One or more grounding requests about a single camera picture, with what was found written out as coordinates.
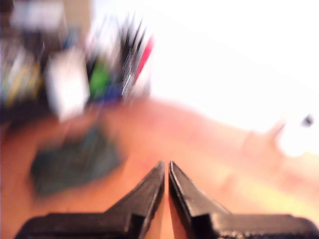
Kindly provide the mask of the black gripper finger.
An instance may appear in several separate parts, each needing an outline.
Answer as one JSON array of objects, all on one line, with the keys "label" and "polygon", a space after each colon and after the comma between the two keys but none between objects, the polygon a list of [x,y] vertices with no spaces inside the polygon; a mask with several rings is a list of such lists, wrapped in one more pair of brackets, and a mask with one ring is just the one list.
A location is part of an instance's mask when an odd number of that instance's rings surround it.
[{"label": "black gripper finger", "polygon": [[160,161],[131,192],[106,211],[106,238],[145,238],[163,193],[164,162]]},{"label": "black gripper finger", "polygon": [[168,166],[169,194],[189,239],[217,239],[213,229],[214,214],[231,212],[199,190],[173,161]]}]

